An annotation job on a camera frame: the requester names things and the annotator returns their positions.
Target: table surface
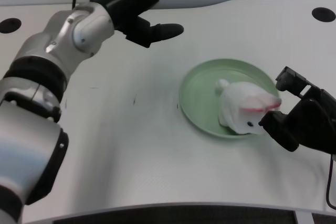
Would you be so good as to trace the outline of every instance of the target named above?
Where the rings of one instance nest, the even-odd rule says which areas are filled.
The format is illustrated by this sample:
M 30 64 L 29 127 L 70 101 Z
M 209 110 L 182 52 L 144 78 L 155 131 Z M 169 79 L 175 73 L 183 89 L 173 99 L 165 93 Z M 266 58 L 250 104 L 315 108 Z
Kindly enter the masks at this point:
M 336 22 L 314 19 L 316 7 L 336 12 L 336 0 L 234 0 L 150 10 L 142 17 L 152 24 L 185 28 L 150 49 L 116 32 L 71 77 L 60 120 L 70 137 L 68 152 L 52 192 L 25 207 L 23 221 L 170 202 L 333 212 L 325 199 L 328 154 L 304 146 L 287 152 L 269 136 L 211 137 L 177 108 L 183 76 L 216 58 L 250 62 L 273 79 L 289 66 L 336 96 Z M 26 38 L 69 8 L 0 7 L 0 20 L 22 20 L 15 33 L 0 34 L 0 73 Z M 298 102 L 288 93 L 281 97 L 284 113 Z M 336 202 L 335 181 L 331 187 Z

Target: plush toy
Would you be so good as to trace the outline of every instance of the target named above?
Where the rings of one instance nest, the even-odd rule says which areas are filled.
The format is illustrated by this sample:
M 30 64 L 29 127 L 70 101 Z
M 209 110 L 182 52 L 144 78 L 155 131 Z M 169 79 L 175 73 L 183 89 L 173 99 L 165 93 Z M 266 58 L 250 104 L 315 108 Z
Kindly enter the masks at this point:
M 238 134 L 264 134 L 259 122 L 267 111 L 281 105 L 278 98 L 250 82 L 233 82 L 222 79 L 216 82 L 221 93 L 219 99 L 219 123 Z

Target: black hole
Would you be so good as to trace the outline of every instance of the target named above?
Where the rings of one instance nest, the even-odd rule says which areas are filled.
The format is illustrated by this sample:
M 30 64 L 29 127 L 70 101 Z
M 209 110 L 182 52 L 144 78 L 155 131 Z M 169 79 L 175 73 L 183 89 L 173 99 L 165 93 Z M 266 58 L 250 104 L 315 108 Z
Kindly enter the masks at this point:
M 18 18 L 8 18 L 0 23 L 0 33 L 10 34 L 21 26 L 21 20 Z
M 324 7 L 315 8 L 311 14 L 315 19 L 321 22 L 332 22 L 336 19 L 336 14 L 332 10 Z

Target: pink trim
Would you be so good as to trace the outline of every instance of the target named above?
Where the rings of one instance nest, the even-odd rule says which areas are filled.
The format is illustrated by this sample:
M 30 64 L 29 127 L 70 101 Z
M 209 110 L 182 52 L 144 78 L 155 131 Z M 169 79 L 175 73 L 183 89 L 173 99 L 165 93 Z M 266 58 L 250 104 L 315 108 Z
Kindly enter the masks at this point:
M 266 110 L 272 110 L 272 109 L 278 108 L 278 107 L 280 107 L 280 105 L 281 105 L 281 103 L 276 103 L 274 105 L 266 107 Z
M 242 110 L 248 111 L 248 112 L 262 112 L 262 111 L 264 111 L 262 108 L 252 108 L 252 109 L 242 108 Z

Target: robotic hand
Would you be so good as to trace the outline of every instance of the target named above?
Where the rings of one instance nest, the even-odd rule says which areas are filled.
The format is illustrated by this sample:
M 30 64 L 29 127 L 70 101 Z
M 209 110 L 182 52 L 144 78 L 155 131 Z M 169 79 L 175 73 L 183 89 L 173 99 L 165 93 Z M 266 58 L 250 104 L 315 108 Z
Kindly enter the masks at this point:
M 175 37 L 177 24 L 140 17 L 159 0 L 91 0 L 57 12 L 22 45 L 0 80 L 0 223 L 20 221 L 24 205 L 49 194 L 68 147 L 57 124 L 60 102 L 78 65 L 119 30 L 141 46 Z
M 330 156 L 329 177 L 325 198 L 330 208 L 336 210 L 329 200 L 333 162 L 336 160 L 336 100 L 326 90 L 319 89 L 306 78 L 285 67 L 276 78 L 280 91 L 289 91 L 301 101 L 288 115 L 269 111 L 259 125 L 283 148 L 293 152 L 299 145 L 319 150 Z

